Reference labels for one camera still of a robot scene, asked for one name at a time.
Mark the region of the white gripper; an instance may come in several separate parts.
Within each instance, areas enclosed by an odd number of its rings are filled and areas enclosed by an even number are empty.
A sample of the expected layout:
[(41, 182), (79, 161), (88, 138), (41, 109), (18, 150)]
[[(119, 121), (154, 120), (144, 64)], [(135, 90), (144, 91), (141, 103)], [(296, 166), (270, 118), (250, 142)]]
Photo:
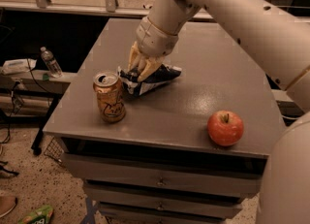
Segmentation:
[(171, 54), (178, 36), (160, 30), (147, 16), (141, 20), (136, 34), (137, 42), (130, 49), (128, 70), (137, 69), (138, 81), (144, 81), (163, 64), (164, 56)]

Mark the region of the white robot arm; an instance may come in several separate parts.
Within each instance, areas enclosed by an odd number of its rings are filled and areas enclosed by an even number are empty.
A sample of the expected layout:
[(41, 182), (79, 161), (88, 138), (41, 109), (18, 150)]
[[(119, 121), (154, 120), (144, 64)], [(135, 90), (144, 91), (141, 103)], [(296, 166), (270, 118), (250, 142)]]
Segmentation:
[(265, 0), (155, 0), (129, 55), (128, 67), (140, 80), (163, 64), (199, 10), (303, 111), (268, 156), (256, 224), (310, 224), (310, 25)]

